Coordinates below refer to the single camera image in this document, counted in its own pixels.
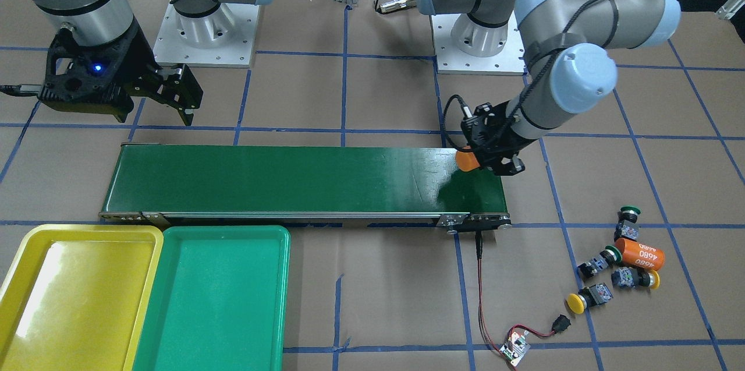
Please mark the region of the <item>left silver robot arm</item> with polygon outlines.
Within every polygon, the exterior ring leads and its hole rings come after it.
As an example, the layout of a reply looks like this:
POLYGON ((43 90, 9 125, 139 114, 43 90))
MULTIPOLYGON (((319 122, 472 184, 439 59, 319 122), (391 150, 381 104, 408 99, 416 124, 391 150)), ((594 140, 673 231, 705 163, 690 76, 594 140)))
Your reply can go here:
POLYGON ((678 0, 417 0, 424 15, 459 15, 458 47, 472 55, 499 51, 515 17, 531 77, 500 105, 460 101, 465 146, 456 148, 464 172, 497 176, 524 171, 526 146, 596 106, 618 81, 608 49, 652 47, 669 39, 681 18, 678 0))

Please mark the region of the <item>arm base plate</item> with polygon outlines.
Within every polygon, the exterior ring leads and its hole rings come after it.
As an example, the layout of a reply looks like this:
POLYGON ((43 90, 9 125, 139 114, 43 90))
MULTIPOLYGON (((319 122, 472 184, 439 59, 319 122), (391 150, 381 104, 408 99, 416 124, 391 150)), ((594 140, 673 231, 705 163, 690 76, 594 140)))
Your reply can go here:
POLYGON ((438 73, 524 73, 524 47, 514 15, 506 25, 494 29, 475 24, 467 15, 434 15, 430 20, 438 73))
POLYGON ((152 48, 161 66, 251 67, 262 7, 222 3, 212 15, 189 18, 168 5, 152 48))

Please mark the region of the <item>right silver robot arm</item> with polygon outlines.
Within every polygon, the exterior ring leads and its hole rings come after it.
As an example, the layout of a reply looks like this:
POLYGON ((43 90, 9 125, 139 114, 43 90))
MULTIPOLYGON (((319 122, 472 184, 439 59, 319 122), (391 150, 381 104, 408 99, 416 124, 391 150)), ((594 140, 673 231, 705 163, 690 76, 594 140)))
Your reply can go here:
POLYGON ((124 122, 134 97, 174 108, 190 126, 203 90, 186 64, 160 66, 127 0, 32 0, 58 29, 41 84, 3 85, 61 112, 124 122))

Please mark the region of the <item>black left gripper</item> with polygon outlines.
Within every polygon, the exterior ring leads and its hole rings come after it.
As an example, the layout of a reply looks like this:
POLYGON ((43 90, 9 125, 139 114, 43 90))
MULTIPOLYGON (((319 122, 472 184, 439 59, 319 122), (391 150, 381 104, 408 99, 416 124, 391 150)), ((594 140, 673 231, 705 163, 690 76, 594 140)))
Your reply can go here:
POLYGON ((467 140, 466 148, 472 150, 479 169, 487 169, 497 176, 513 176, 522 172, 522 136, 508 126, 506 106, 485 103, 476 106, 473 116, 461 122, 467 140))

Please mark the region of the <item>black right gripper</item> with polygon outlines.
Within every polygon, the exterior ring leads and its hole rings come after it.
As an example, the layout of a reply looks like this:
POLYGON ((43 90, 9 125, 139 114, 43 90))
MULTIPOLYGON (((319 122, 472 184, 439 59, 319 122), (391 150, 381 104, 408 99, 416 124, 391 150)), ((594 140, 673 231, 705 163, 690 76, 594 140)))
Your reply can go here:
POLYGON ((109 114, 124 122, 146 97, 140 126, 191 126, 203 90, 187 64, 160 68, 139 22, 108 44, 81 45, 63 25, 48 49, 39 101, 57 111, 109 114), (157 93, 163 103, 154 100, 157 93))

